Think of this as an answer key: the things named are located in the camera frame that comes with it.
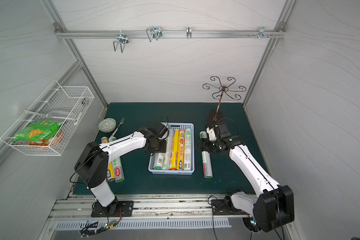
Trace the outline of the light blue perforated plastic basket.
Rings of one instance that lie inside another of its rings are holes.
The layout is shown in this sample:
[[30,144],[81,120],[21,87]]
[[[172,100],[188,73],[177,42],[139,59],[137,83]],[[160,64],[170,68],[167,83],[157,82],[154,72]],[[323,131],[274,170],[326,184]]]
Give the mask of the light blue perforated plastic basket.
[[148,170],[158,175],[192,175],[195,171],[195,131],[192,123],[164,123],[167,151],[150,157]]

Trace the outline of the white green long wrap roll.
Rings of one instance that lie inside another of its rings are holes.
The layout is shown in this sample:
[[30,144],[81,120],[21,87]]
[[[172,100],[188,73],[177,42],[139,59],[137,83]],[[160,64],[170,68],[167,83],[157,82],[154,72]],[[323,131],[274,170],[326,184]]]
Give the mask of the white green long wrap roll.
[[184,170],[190,171],[192,163],[192,131],[185,130],[185,154],[184,154]]

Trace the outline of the short yellow orange wrap roll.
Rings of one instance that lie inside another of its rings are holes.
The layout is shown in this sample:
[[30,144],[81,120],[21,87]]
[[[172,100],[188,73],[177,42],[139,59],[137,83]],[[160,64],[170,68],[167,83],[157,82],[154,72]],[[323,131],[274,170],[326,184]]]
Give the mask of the short yellow orange wrap roll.
[[170,170],[177,169],[177,157],[178,157],[178,147],[179,147],[179,130],[174,130],[173,144],[172,144],[172,153],[171,153],[171,162]]

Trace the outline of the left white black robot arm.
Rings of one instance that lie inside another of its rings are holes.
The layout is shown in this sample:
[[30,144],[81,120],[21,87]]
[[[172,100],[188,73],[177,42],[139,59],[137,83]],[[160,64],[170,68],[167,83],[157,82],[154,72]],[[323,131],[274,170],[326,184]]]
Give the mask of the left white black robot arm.
[[153,128],[139,128],[132,134],[111,143],[88,143],[75,164],[75,173],[85,182],[97,202],[104,208],[117,203],[108,180],[108,165],[113,160],[137,149],[149,153],[164,153],[165,138],[169,136],[166,125],[156,123]]

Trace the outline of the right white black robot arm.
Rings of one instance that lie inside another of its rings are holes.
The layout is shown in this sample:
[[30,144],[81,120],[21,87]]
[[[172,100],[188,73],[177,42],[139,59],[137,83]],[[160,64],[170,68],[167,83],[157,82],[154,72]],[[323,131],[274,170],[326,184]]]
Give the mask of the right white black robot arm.
[[203,160],[211,154],[227,154],[251,184],[254,195],[235,190],[226,194],[224,204],[228,213],[244,212],[246,227],[252,232],[266,233],[295,220],[295,201],[292,189],[280,185],[258,163],[239,136],[233,136],[227,124],[220,121],[200,132],[198,149]]

